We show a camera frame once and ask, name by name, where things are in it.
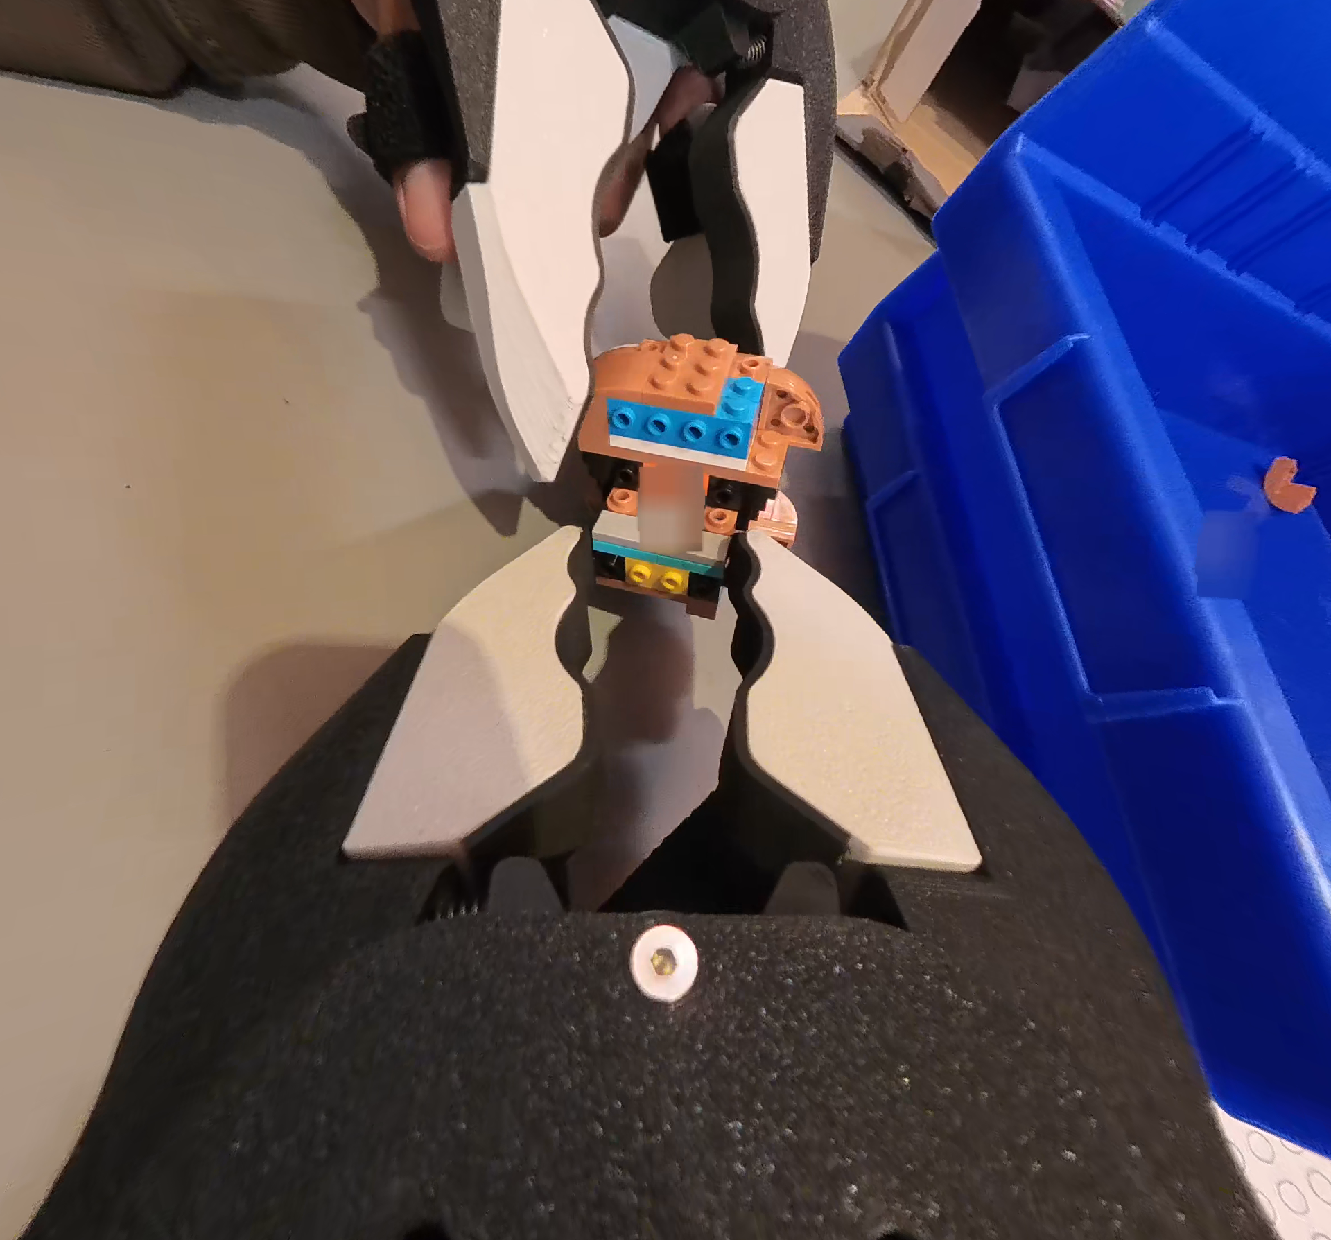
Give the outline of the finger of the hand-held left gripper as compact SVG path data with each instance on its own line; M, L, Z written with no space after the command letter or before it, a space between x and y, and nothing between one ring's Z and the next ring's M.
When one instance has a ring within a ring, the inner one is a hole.
M499 0L489 164L452 219L487 386L539 483L555 480L589 393L597 192L631 107L592 0Z
M728 76L694 133L689 189L711 263L714 333L786 362L811 267L802 86Z

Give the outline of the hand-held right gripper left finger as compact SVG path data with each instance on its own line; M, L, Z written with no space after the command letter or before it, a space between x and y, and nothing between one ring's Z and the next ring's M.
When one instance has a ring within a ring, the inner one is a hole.
M351 860L468 852L534 814L535 854L571 849L589 762L589 533L562 527L435 627L344 837Z

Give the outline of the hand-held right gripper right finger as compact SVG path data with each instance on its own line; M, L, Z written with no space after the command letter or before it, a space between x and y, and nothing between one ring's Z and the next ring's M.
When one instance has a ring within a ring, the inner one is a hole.
M758 783L869 866L974 872L981 852L889 634L768 533L728 564L732 736Z

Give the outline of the colourful toy brick model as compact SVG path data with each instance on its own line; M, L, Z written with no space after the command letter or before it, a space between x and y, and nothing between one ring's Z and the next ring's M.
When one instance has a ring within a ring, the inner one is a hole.
M781 490L791 450L821 450L798 374L719 337L678 333L602 353L577 444L597 483L597 583L712 619L728 549Z

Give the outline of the blue plastic bin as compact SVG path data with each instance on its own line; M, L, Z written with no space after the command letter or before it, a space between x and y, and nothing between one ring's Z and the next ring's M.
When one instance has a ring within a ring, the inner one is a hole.
M1322 1154L1328 37L1329 0L1151 2L839 357L896 639L1081 829L1218 1103Z

